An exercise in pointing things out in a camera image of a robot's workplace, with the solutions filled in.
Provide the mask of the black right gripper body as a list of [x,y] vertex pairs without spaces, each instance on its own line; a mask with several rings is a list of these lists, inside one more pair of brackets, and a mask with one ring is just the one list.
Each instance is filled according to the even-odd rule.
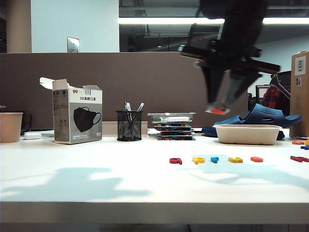
[[207,48],[197,48],[181,45],[180,53],[198,60],[198,67],[220,68],[223,70],[254,71],[277,74],[280,66],[254,58],[262,54],[262,50],[255,46],[245,46],[239,42],[211,39]]

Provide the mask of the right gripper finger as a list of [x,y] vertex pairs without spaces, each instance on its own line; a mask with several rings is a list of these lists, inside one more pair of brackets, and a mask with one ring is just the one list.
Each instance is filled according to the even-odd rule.
[[225,71],[221,89],[221,110],[230,111],[233,103],[240,97],[242,93],[247,91],[248,87],[254,81],[254,72],[240,75],[237,73],[233,73],[231,70]]
[[206,82],[208,99],[207,110],[212,110],[217,102],[225,71],[223,68],[217,66],[202,66],[201,69]]

